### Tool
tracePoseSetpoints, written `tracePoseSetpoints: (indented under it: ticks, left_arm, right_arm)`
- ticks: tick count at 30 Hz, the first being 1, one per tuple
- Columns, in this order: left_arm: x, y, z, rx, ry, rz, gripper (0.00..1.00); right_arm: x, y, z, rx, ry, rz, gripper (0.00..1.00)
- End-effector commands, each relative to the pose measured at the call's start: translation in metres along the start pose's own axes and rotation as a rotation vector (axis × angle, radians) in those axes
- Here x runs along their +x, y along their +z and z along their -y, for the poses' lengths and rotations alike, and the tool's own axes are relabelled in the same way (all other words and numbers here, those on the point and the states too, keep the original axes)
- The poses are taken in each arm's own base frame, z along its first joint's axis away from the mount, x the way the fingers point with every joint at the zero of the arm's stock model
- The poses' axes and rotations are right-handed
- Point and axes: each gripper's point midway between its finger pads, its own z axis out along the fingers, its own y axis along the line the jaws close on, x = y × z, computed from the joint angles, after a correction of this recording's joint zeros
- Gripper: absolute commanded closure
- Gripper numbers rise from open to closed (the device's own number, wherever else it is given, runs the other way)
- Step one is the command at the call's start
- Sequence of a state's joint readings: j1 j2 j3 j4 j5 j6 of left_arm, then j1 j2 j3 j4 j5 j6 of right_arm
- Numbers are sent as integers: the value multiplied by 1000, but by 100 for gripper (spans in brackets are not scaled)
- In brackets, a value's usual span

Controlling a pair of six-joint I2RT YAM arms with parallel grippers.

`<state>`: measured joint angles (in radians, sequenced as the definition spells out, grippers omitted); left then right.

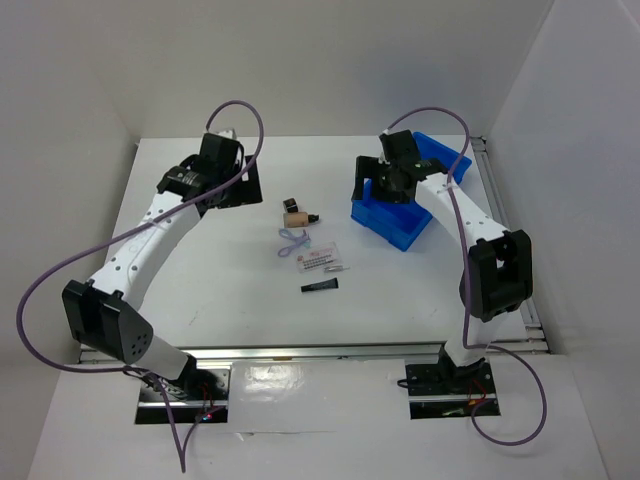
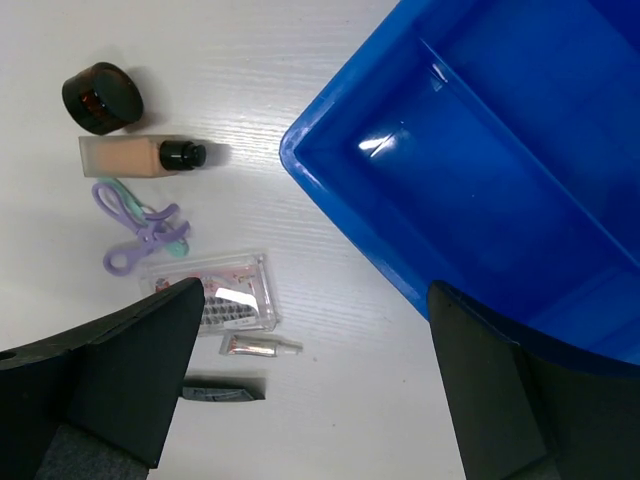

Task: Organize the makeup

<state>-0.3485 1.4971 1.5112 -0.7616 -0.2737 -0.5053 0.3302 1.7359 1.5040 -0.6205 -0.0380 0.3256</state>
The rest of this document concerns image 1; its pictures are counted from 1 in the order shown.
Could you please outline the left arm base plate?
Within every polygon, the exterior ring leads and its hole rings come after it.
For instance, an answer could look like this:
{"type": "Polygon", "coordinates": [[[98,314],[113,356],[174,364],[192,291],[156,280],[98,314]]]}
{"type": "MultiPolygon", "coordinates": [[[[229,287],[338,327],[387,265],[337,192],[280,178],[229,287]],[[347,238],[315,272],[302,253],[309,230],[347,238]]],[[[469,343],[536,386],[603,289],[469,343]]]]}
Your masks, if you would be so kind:
{"type": "MultiPolygon", "coordinates": [[[[174,422],[178,425],[193,423],[199,415],[203,415],[203,424],[223,424],[228,422],[229,386],[231,380],[230,363],[207,363],[208,370],[217,378],[218,392],[187,396],[165,380],[165,388],[174,422]]],[[[166,406],[158,387],[149,380],[142,380],[139,390],[135,415],[136,425],[168,425],[169,418],[166,406]]]]}

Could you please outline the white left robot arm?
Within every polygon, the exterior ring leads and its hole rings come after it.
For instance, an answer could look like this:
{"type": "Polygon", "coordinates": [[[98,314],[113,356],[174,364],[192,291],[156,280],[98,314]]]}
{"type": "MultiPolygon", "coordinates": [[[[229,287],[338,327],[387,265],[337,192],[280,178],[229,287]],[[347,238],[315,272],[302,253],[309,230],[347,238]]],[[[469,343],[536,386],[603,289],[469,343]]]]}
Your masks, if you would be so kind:
{"type": "Polygon", "coordinates": [[[87,281],[65,286],[62,300],[72,337],[126,366],[154,373],[176,399],[224,399],[220,379],[161,339],[139,309],[165,261],[208,211],[261,200],[257,166],[235,131],[205,133],[199,152],[160,180],[141,232],[87,281]]]}

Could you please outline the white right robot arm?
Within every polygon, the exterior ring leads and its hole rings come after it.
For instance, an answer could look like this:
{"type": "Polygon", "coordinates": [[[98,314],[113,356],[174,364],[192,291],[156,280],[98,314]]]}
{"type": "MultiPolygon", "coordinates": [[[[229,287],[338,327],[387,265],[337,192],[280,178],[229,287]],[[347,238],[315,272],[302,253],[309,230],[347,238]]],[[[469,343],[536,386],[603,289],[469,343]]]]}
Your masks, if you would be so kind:
{"type": "Polygon", "coordinates": [[[533,291],[530,237],[493,220],[459,187],[470,159],[418,132],[380,137],[377,157],[355,164],[352,218],[406,251],[437,220],[464,250],[463,324],[440,349],[435,379],[460,391],[484,363],[508,316],[533,291]]]}

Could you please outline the small black cube jar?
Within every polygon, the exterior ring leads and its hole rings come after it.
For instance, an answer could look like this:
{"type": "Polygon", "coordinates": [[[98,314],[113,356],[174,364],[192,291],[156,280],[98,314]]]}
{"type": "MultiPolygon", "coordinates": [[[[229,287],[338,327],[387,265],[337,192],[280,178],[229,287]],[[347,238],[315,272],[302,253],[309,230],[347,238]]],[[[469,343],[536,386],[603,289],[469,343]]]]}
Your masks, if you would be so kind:
{"type": "Polygon", "coordinates": [[[299,207],[294,198],[288,198],[284,200],[283,207],[286,213],[297,213],[299,211],[299,207]]]}

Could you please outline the silver tweezers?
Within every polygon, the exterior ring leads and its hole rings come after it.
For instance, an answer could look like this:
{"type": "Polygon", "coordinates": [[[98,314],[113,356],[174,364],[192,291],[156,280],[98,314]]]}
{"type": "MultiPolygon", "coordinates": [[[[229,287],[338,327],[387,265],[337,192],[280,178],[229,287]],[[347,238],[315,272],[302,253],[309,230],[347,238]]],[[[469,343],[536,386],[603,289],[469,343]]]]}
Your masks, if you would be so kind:
{"type": "Polygon", "coordinates": [[[350,267],[344,265],[329,265],[324,268],[324,273],[337,273],[349,270],[350,267]]]}

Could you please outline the beige foundation bottle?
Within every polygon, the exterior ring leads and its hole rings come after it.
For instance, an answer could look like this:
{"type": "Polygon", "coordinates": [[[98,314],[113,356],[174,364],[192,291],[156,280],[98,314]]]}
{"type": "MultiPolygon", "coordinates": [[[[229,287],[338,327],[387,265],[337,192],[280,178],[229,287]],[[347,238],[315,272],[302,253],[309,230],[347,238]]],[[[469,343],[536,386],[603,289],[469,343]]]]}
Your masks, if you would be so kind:
{"type": "Polygon", "coordinates": [[[283,214],[283,226],[286,229],[305,228],[320,221],[320,216],[307,212],[293,212],[283,214]]]}

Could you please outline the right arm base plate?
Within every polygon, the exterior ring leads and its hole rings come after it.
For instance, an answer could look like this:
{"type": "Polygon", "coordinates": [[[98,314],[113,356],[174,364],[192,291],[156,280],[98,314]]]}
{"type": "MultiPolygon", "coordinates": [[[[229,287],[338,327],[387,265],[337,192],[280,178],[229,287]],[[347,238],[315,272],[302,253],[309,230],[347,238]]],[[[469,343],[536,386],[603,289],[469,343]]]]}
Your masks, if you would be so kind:
{"type": "Polygon", "coordinates": [[[436,364],[407,364],[405,377],[397,380],[408,395],[412,420],[500,416],[493,372],[484,362],[475,372],[461,378],[444,379],[436,364]]]}

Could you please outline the black mascara tube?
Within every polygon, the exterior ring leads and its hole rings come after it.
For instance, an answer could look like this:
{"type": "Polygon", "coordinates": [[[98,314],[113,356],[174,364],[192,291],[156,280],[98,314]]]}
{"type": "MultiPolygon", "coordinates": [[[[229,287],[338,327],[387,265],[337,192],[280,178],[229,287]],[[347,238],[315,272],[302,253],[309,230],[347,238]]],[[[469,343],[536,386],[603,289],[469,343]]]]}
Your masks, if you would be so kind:
{"type": "Polygon", "coordinates": [[[311,293],[311,292],[332,290],[332,289],[338,289],[338,288],[339,288],[338,279],[332,278],[332,279],[324,280],[321,282],[303,285],[300,287],[300,290],[302,293],[311,293]]]}

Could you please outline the clear false eyelash box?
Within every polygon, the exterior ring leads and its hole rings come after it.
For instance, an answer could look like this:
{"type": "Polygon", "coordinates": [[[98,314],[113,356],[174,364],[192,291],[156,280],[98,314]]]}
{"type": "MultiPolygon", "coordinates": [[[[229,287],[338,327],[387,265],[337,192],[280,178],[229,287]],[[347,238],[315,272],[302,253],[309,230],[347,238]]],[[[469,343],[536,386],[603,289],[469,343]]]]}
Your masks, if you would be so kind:
{"type": "Polygon", "coordinates": [[[299,273],[334,266],[342,263],[339,249],[335,242],[317,245],[295,256],[295,263],[299,273]]]}

